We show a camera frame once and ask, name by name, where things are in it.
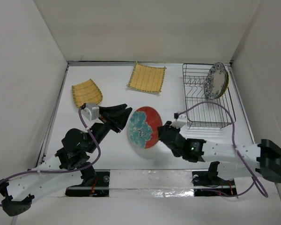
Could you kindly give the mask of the red and teal floral plate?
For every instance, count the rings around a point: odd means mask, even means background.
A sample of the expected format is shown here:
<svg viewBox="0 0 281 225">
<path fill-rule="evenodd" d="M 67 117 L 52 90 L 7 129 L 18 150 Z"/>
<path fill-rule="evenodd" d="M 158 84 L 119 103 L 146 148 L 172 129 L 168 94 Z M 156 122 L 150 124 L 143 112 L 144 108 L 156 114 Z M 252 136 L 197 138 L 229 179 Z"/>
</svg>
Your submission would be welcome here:
<svg viewBox="0 0 281 225">
<path fill-rule="evenodd" d="M 159 141 L 157 128 L 163 123 L 156 109 L 144 106 L 134 111 L 127 125 L 130 143 L 141 149 L 149 149 Z"/>
</svg>

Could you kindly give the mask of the blue and white floral plate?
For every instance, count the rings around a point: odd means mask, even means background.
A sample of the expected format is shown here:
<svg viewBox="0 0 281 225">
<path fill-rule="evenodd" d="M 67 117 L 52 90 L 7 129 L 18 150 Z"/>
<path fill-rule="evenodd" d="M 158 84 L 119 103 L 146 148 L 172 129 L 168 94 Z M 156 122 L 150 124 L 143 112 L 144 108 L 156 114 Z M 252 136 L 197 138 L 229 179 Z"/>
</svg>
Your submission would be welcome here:
<svg viewBox="0 0 281 225">
<path fill-rule="evenodd" d="M 204 94 L 206 99 L 214 100 L 220 94 L 225 84 L 226 68 L 221 62 L 215 63 L 204 80 Z"/>
</svg>

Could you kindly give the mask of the round yellow woven plate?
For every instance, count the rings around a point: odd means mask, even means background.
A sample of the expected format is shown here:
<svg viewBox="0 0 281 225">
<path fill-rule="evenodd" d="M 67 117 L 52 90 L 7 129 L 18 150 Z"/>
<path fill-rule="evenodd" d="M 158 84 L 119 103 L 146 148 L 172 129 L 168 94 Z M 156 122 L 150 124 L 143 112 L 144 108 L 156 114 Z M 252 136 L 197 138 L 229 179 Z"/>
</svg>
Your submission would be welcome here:
<svg viewBox="0 0 281 225">
<path fill-rule="evenodd" d="M 226 91 L 226 89 L 228 88 L 229 85 L 229 72 L 226 71 L 226 78 L 225 78 L 225 84 L 222 87 L 222 90 L 220 92 L 220 94 L 217 96 L 217 98 L 220 98 Z"/>
</svg>

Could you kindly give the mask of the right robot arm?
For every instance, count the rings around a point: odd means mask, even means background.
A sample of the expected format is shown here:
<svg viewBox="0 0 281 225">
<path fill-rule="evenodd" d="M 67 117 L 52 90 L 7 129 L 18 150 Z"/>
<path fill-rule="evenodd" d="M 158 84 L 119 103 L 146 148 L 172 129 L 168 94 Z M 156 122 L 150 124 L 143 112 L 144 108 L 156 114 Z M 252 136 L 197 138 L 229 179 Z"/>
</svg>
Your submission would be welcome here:
<svg viewBox="0 0 281 225">
<path fill-rule="evenodd" d="M 262 177 L 281 183 L 281 148 L 268 139 L 248 146 L 219 144 L 204 139 L 184 138 L 170 121 L 158 127 L 159 141 L 177 158 L 191 163 L 209 162 L 207 179 L 212 184 L 238 177 Z"/>
</svg>

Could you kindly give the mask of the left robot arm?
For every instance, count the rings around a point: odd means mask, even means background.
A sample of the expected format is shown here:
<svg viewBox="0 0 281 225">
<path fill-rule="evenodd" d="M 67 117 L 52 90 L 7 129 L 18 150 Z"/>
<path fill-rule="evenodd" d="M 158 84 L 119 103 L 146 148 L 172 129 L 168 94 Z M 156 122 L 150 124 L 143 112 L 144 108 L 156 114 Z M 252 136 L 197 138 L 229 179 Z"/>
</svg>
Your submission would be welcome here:
<svg viewBox="0 0 281 225">
<path fill-rule="evenodd" d="M 2 210 L 10 217 L 26 212 L 32 204 L 72 185 L 96 181 L 93 165 L 101 156 L 100 142 L 110 131 L 120 133 L 132 108 L 127 104 L 100 107 L 84 103 L 78 115 L 84 130 L 72 128 L 61 140 L 62 148 L 39 166 L 0 180 Z"/>
</svg>

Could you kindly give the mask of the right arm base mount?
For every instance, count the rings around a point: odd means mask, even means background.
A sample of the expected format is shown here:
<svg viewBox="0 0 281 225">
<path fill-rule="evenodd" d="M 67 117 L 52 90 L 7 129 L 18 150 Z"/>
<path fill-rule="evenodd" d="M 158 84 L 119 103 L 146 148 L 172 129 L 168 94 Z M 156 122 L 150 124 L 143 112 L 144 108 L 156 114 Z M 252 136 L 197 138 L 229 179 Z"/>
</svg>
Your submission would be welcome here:
<svg viewBox="0 0 281 225">
<path fill-rule="evenodd" d="M 208 178 L 208 171 L 192 171 L 194 196 L 233 196 L 237 195 L 234 180 Z"/>
</svg>

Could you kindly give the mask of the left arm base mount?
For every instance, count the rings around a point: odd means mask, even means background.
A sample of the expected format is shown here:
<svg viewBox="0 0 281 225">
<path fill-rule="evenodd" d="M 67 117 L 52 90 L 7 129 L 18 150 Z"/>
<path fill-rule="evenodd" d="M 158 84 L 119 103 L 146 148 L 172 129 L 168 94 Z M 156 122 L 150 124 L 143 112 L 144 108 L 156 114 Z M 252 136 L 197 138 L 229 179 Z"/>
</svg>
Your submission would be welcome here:
<svg viewBox="0 0 281 225">
<path fill-rule="evenodd" d="M 96 170 L 96 178 L 87 186 L 81 184 L 68 187 L 68 197 L 109 197 L 110 170 Z"/>
</svg>

